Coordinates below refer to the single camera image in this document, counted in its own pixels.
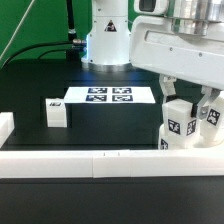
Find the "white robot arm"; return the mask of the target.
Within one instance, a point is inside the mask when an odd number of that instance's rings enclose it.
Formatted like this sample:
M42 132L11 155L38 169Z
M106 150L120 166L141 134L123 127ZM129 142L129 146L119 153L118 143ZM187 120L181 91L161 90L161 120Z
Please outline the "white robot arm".
M164 98L176 79L202 86L191 115L203 119L224 90L224 0L92 0L92 29L82 65L96 71L129 66L160 75Z

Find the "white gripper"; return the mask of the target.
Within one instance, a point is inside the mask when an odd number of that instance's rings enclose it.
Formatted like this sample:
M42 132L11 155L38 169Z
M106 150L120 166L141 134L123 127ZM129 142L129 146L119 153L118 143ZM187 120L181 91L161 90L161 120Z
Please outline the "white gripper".
M174 77L205 85L196 110L196 117L204 119L224 90L224 23L211 23L204 37L175 34L171 24L168 18L138 16L131 30L130 61L161 74L164 103L176 95Z

